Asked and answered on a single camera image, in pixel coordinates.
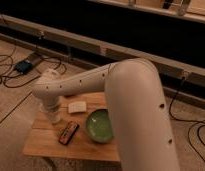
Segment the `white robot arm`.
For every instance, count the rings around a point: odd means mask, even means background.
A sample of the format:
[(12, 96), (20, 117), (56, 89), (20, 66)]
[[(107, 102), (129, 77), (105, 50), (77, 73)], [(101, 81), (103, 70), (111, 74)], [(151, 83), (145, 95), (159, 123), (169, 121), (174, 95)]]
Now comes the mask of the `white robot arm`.
[(68, 78), (48, 69), (33, 87), (46, 113), (59, 109), (63, 95), (91, 92), (105, 93), (123, 171), (180, 171), (163, 87), (152, 62), (128, 59)]

